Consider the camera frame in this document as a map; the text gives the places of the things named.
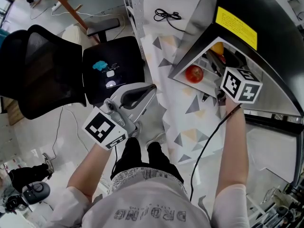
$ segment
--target black cable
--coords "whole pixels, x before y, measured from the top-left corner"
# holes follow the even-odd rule
[[[56,138],[55,138],[55,141],[53,143],[53,147],[52,147],[52,150],[53,150],[53,153],[55,155],[55,157],[53,159],[51,159],[50,161],[56,159],[56,154],[55,154],[55,151],[54,151],[54,146],[56,144],[56,141],[57,141],[57,137],[58,137],[58,130],[59,130],[59,127],[60,127],[60,119],[61,119],[61,114],[62,114],[62,111],[63,111],[63,107],[61,108],[61,112],[60,112],[60,115],[59,115],[59,121],[58,121],[58,128],[57,128],[57,132],[56,132]]]
[[[162,17],[162,19],[156,19],[155,17],[156,16],[159,16],[159,17]],[[181,16],[179,15],[178,12],[173,12],[173,13],[167,13],[165,10],[162,10],[162,9],[157,9],[155,10],[155,15],[154,15],[154,20],[155,21],[162,21],[164,19],[167,19],[167,22],[168,24],[172,27],[172,28],[175,28],[181,32],[185,32],[184,30],[182,29],[179,29],[179,28],[176,28],[174,27],[168,20],[168,18],[171,18],[171,19],[174,19],[174,20],[181,20]]]
[[[191,175],[191,195],[190,195],[190,202],[192,200],[192,196],[193,196],[193,176],[194,176],[194,172],[195,172],[195,169],[200,161],[200,157],[202,156],[202,154],[204,153],[204,150],[205,148],[207,147],[208,143],[210,142],[211,138],[213,137],[213,135],[218,131],[219,127],[230,117],[232,116],[239,108],[241,108],[241,105],[242,104],[238,104],[226,117],[224,117],[224,119],[218,124],[218,126],[216,127],[216,129],[214,130],[214,132],[211,134],[211,136],[208,138],[203,150],[201,151],[199,157],[198,157],[198,160],[196,161],[195,163],[195,166],[193,168],[193,172],[192,172],[192,175]]]
[[[32,15],[32,10],[33,10],[33,9],[31,9],[31,10],[30,10],[30,14],[29,14],[29,18],[30,18],[31,20],[37,19],[41,14],[43,14],[45,11],[47,11],[47,10],[50,9],[50,8],[51,8],[51,7],[48,7],[48,8],[46,8],[46,9],[44,9],[39,15],[37,15],[37,16],[34,17],[34,18],[31,17],[31,15]]]
[[[300,18],[299,18],[299,15],[300,15],[301,13],[304,13],[304,11],[301,11],[301,12],[298,13],[298,15],[296,16],[298,19],[300,19]]]
[[[113,169],[112,169],[112,174],[114,173],[114,168],[115,168],[116,163],[117,163],[117,149],[116,149],[116,145],[115,145],[115,154],[116,154],[116,160],[115,160],[115,164],[114,164]]]

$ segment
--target black office chair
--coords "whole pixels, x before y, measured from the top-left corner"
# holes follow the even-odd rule
[[[113,23],[105,25],[107,20],[101,24],[104,26],[95,26],[91,34],[102,37],[113,28]],[[84,50],[82,58],[80,45],[61,39],[39,25],[17,32],[7,36],[0,49],[0,58],[6,62],[1,63],[1,79],[7,79],[6,83],[0,80],[0,95],[17,100],[21,113],[28,119],[70,103],[86,106],[85,93],[90,104],[103,103],[119,86],[144,82],[143,61],[134,37],[102,42]],[[8,50],[13,63],[7,56]],[[113,77],[93,69],[100,60],[108,63],[109,70],[115,68]],[[18,79],[17,87],[7,92],[6,88],[15,83],[14,78]]]

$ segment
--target mesh chair back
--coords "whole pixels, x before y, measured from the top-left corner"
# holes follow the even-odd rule
[[[70,103],[86,106],[80,45],[33,25],[24,49],[18,102],[26,118],[37,118]]]

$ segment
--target red apple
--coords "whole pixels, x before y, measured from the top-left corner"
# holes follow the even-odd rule
[[[203,70],[196,65],[191,65],[186,69],[186,79],[193,84],[197,84],[204,77]]]

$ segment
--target cable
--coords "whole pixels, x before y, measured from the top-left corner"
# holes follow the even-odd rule
[[[299,18],[299,15],[300,15],[301,13],[304,13],[304,11],[301,11],[301,12],[298,13],[298,15],[296,16],[298,19],[300,19],[300,18]]]
[[[60,119],[61,119],[61,114],[62,114],[62,111],[63,111],[63,107],[61,107],[61,112],[60,112],[60,115],[59,115],[59,121],[58,121],[58,128],[57,128],[57,132],[56,132],[56,138],[55,138],[55,141],[53,143],[53,147],[52,147],[52,150],[53,150],[53,153],[55,155],[55,157],[53,159],[51,159],[50,161],[54,160],[57,158],[56,154],[55,154],[55,151],[54,151],[54,146],[55,146],[55,143],[57,141],[57,137],[58,137],[58,130],[59,130],[59,127],[60,127]]]
[[[68,111],[68,112],[70,112],[73,115],[73,117],[75,119],[75,122],[76,122],[76,127],[77,127],[77,129],[76,129],[77,138],[78,138],[79,142],[85,147],[86,151],[89,153],[89,150],[86,148],[84,142],[82,142],[82,140],[80,139],[80,137],[78,135],[78,122],[76,120],[76,117],[75,117],[74,113],[72,111],[66,109],[66,108],[65,108],[65,110]]]
[[[78,138],[79,142],[85,147],[86,151],[89,153],[89,150],[86,148],[84,142],[80,139],[80,137],[79,137],[79,135],[78,135],[78,122],[77,122],[77,120],[76,120],[76,117],[75,117],[74,113],[73,113],[72,111],[66,109],[66,108],[65,108],[65,110],[66,110],[66,111],[69,111],[69,112],[74,116],[74,119],[75,119],[75,122],[76,122],[76,126],[77,126],[77,129],[76,129],[77,138]],[[51,159],[50,161],[56,159],[56,157],[57,157],[56,154],[55,154],[55,151],[54,151],[54,146],[55,146],[55,143],[56,143],[57,137],[58,137],[58,130],[59,130],[59,127],[60,127],[60,119],[61,119],[62,111],[63,111],[63,107],[61,107],[61,112],[60,112],[59,121],[58,121],[58,128],[57,128],[57,132],[56,132],[56,139],[55,139],[55,141],[54,141],[54,143],[53,143],[53,147],[52,147],[52,150],[53,150],[53,153],[54,153],[55,157],[54,157],[53,159]]]
[[[46,8],[45,10],[43,10],[38,16],[36,16],[35,18],[32,18],[32,8],[30,9],[30,15],[29,15],[29,18],[31,19],[31,20],[34,20],[34,19],[37,19],[41,14],[43,14],[45,11],[47,11],[48,9],[50,9],[51,7],[48,7],[48,8]]]
[[[47,11],[48,9],[50,9],[51,7],[46,8],[45,10],[43,10],[39,15],[37,15],[36,17],[32,18],[32,8],[30,9],[30,14],[29,14],[29,18],[31,20],[37,19],[41,14],[43,14],[45,11]]]
[[[69,13],[69,12],[63,12],[63,13],[59,13],[59,14],[53,14],[53,12],[51,13],[51,15],[52,16],[59,16],[59,15],[63,15],[63,14],[67,14],[67,13]],[[83,15],[88,15],[88,16],[91,16],[91,17],[103,17],[103,16],[108,16],[108,15],[120,15],[120,16],[122,16],[123,17],[123,28],[122,28],[122,30],[121,31],[119,31],[119,33],[116,35],[116,36],[114,36],[114,38],[113,39],[116,39],[116,37],[118,37],[119,35],[120,35],[120,33],[122,33],[122,31],[124,30],[124,28],[125,28],[125,20],[124,20],[124,16],[122,15],[122,14],[113,14],[113,13],[109,13],[109,14],[104,14],[104,15],[93,15],[93,14],[88,14],[88,13],[81,13],[81,12],[76,12],[76,13],[78,13],[78,14],[83,14]]]
[[[155,18],[156,16],[160,16],[160,17],[162,17],[162,19],[157,20],[157,19]],[[155,10],[155,15],[154,15],[153,18],[154,18],[154,20],[157,21],[157,22],[158,22],[158,21],[162,21],[162,20],[164,20],[164,19],[167,19],[168,24],[169,24],[172,28],[175,28],[175,29],[177,29],[177,30],[179,30],[179,31],[181,31],[181,32],[185,32],[185,31],[182,30],[182,29],[179,29],[179,28],[174,27],[174,26],[169,22],[169,20],[168,20],[168,18],[171,18],[171,19],[174,19],[174,20],[181,20],[181,16],[179,15],[178,12],[167,13],[165,10],[157,9],[157,10]]]
[[[218,124],[218,126],[216,127],[216,129],[213,131],[213,133],[211,134],[211,136],[208,138],[203,150],[201,151],[201,153],[199,154],[199,157],[198,157],[198,160],[196,161],[195,163],[195,166],[193,168],[193,172],[192,172],[192,175],[191,175],[191,195],[190,195],[190,202],[192,200],[192,196],[193,196],[193,191],[194,191],[194,188],[193,188],[193,176],[194,176],[194,172],[195,172],[195,169],[200,161],[200,157],[202,156],[202,154],[204,153],[204,150],[205,148],[207,147],[208,143],[210,142],[211,138],[213,137],[213,135],[218,131],[219,127],[229,118],[231,117],[239,108],[241,108],[241,105],[242,104],[238,104],[226,117],[224,117],[224,119]]]
[[[115,168],[116,163],[117,163],[117,149],[116,149],[116,145],[115,145],[115,154],[116,154],[116,160],[115,160],[114,166],[113,166],[113,168],[112,168],[112,175],[113,175],[113,173],[114,173],[114,168]]]

